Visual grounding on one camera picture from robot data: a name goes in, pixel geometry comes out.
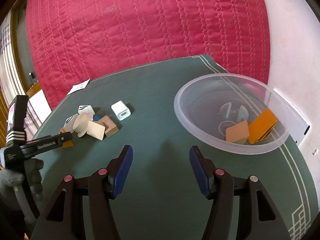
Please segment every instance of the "green tablecloth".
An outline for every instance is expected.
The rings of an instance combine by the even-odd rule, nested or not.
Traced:
[[[78,138],[74,133],[74,147],[38,156],[44,160],[44,200],[39,209],[43,210],[65,175],[89,176],[130,144],[134,158],[124,190],[110,201],[121,239],[201,239],[212,202],[201,195],[188,159],[189,148],[198,145],[206,158],[232,176],[256,175],[282,214],[292,239],[300,239],[316,217],[318,204],[311,174],[291,137],[272,152],[237,155],[199,141],[177,120],[173,111],[177,91],[190,80],[213,72],[225,70],[209,56],[177,58],[98,78],[67,96],[35,138],[58,133],[79,105],[92,105],[100,117],[108,114],[116,121],[110,106],[122,100],[133,113],[116,122],[120,131],[111,138],[99,141],[88,135]],[[87,239],[91,240],[87,202],[84,199],[84,217]],[[235,198],[235,216],[237,209]],[[235,216],[229,239],[235,238]]]

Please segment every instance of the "curtain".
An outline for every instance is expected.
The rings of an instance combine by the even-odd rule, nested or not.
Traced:
[[[10,26],[11,11],[0,26],[0,86],[7,106],[9,106],[16,95],[26,94],[13,57]],[[41,121],[30,102],[28,102],[27,116],[25,118],[25,130],[28,141],[32,140],[40,125]]]

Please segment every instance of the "red quilt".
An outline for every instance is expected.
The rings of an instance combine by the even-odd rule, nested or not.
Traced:
[[[88,78],[198,54],[268,81],[264,0],[28,0],[26,22],[51,108]]]

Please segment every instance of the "gray glove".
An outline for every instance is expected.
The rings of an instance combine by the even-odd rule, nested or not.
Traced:
[[[30,190],[36,200],[42,200],[41,175],[39,170],[43,168],[43,161],[33,158],[35,169],[27,174]],[[0,199],[13,211],[21,210],[13,191],[14,186],[21,185],[25,176],[19,172],[4,169],[0,171]]]

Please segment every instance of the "plastic container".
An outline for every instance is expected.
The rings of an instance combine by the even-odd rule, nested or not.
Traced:
[[[250,124],[266,107],[278,119],[267,139],[254,145],[225,141],[226,128],[243,119]],[[266,153],[281,146],[289,136],[283,99],[262,82],[242,75],[218,73],[190,81],[178,91],[174,111],[192,135],[227,152]]]

